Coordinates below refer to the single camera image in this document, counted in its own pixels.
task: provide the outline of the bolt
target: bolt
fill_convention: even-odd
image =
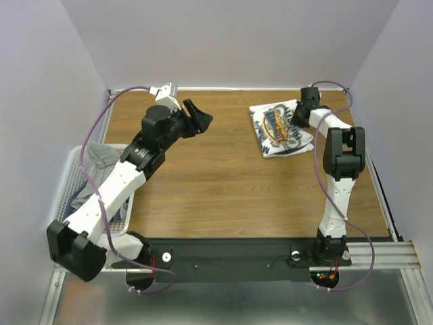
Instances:
[[[162,260],[165,263],[168,263],[169,261],[171,261],[171,254],[169,252],[165,252],[164,254],[162,254]]]
[[[295,262],[300,261],[300,253],[298,251],[293,251],[292,252],[292,260]]]
[[[350,259],[349,251],[344,251],[343,255],[341,255],[341,257],[343,258],[343,260],[348,261]]]

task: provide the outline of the metal frame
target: metal frame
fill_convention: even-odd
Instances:
[[[111,100],[117,91],[110,91],[108,100]],[[113,106],[109,109],[101,126],[99,141],[105,141],[108,125],[110,122]],[[394,242],[375,242],[376,262],[375,269],[400,269],[407,289],[409,299],[418,324],[433,324],[433,306],[428,294],[424,278],[421,273],[421,266],[416,256],[415,249],[411,242],[399,242],[397,231],[386,206],[384,193],[382,192],[378,176],[375,173],[373,162],[367,153],[367,166],[369,167],[373,185],[378,196],[382,214]],[[370,246],[366,242],[348,243],[351,253],[352,265],[341,267],[341,269],[367,269],[371,262]],[[311,271],[322,270],[321,267],[311,267]],[[53,324],[57,311],[62,287],[67,270],[59,265],[54,265],[53,276],[49,285],[47,298],[45,300],[40,325]],[[107,267],[102,272],[126,272],[126,269],[112,269]],[[129,269],[128,272],[150,272],[148,270]]]

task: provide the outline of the wire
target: wire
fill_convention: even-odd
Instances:
[[[100,122],[101,118],[104,116],[104,114],[108,111],[108,109],[111,107],[111,105],[124,93],[127,93],[128,91],[134,90],[134,89],[143,89],[146,91],[149,91],[150,88],[146,87],[146,86],[134,86],[134,87],[129,87],[126,89],[123,89],[122,91],[120,91],[119,93],[117,93],[108,103],[107,106],[101,111],[101,113],[99,114],[99,116],[96,118],[96,121],[93,123],[93,125],[91,126],[88,134],[86,135],[86,138],[83,142],[83,146],[81,147],[81,151],[80,151],[80,168],[83,171],[83,173],[86,175],[87,181],[89,182],[90,186],[92,187],[93,191],[95,192],[95,194],[98,196],[98,203],[99,203],[99,207],[101,209],[101,214],[102,214],[102,221],[104,222],[104,228],[107,234],[107,239],[108,239],[108,244],[110,245],[110,248],[112,250],[112,252],[116,255],[119,256],[121,259],[125,260],[128,263],[131,263],[135,266],[141,267],[143,269],[150,269],[153,272],[161,272],[161,273],[166,273],[166,274],[170,274],[173,278],[172,280],[167,283],[166,285],[154,289],[154,290],[146,290],[146,291],[140,291],[135,289],[133,286],[129,286],[129,290],[130,291],[135,291],[136,293],[138,293],[139,295],[141,294],[148,294],[148,293],[157,293],[160,291],[163,291],[164,289],[167,289],[169,286],[171,286],[177,279],[177,275],[175,272],[170,271],[169,269],[159,269],[157,267],[153,267],[153,266],[148,266],[148,265],[144,265],[141,263],[138,263],[132,259],[129,259],[128,257],[124,256],[123,254],[121,254],[113,245],[113,239],[110,233],[110,225],[108,223],[108,218],[107,218],[107,213],[106,213],[106,208],[104,206],[104,202],[102,201],[102,197],[101,194],[99,193],[98,187],[95,183],[95,180],[90,176],[90,174],[86,171],[86,168],[84,166],[83,163],[83,157],[84,157],[84,152],[85,152],[85,148],[87,147],[87,143],[89,142],[89,139],[92,135],[92,133],[95,131],[95,128],[97,126],[97,124]]]
[[[350,227],[359,230],[364,237],[367,239],[368,243],[370,244],[371,247],[371,264],[370,267],[367,271],[367,274],[365,274],[365,276],[360,279],[358,282],[355,282],[354,284],[351,284],[349,286],[345,286],[343,288],[325,288],[328,291],[346,291],[346,290],[350,290],[352,288],[356,288],[357,286],[361,285],[362,283],[364,283],[365,281],[367,281],[367,279],[370,277],[372,271],[373,271],[373,267],[374,267],[374,261],[375,261],[375,251],[374,251],[374,245],[373,245],[373,241],[371,240],[370,236],[367,234],[367,232],[362,229],[361,227],[351,223],[349,220],[347,220],[347,216],[344,215],[344,213],[337,207],[337,204],[334,202],[334,200],[332,200],[332,197],[327,193],[327,190],[325,188],[325,185],[323,184],[322,178],[320,177],[320,173],[319,173],[319,161],[317,159],[317,139],[320,136],[320,127],[322,126],[323,122],[325,121],[325,119],[331,115],[331,114],[335,114],[335,113],[340,113],[340,112],[344,112],[346,110],[349,110],[352,105],[353,105],[353,97],[352,94],[349,91],[349,88],[346,88],[345,86],[339,84],[339,83],[335,83],[333,81],[317,81],[315,83],[311,84],[311,87],[314,87],[315,85],[318,85],[320,83],[331,83],[332,85],[337,85],[339,87],[341,87],[343,89],[343,91],[345,92],[346,98],[348,100],[348,106],[339,110],[332,110],[331,112],[325,114],[321,120],[319,121],[319,124],[317,125],[316,128],[316,132],[315,132],[315,138],[314,138],[314,169],[316,172],[316,176],[317,176],[317,180],[319,181],[319,185],[320,188],[322,189],[323,193],[325,193],[327,199],[329,200],[329,202],[332,204],[332,206],[335,208],[335,210],[338,212],[338,214],[341,216],[341,218],[343,218],[344,222],[349,225]]]

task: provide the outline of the screw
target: screw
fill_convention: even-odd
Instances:
[[[298,251],[293,251],[292,252],[292,260],[295,262],[300,261],[300,253]]]
[[[349,253],[349,251],[344,251],[344,252],[343,252],[343,255],[341,255],[341,257],[342,257],[344,260],[348,261],[348,260],[350,259],[350,253]]]

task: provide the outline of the metal floor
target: metal floor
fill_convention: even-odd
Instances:
[[[339,286],[365,270],[341,271]],[[325,292],[313,284],[245,282],[175,284],[166,292],[128,292],[122,272],[84,283],[67,275],[54,324],[59,325],[374,325],[417,324],[401,272],[375,270],[362,286]]]

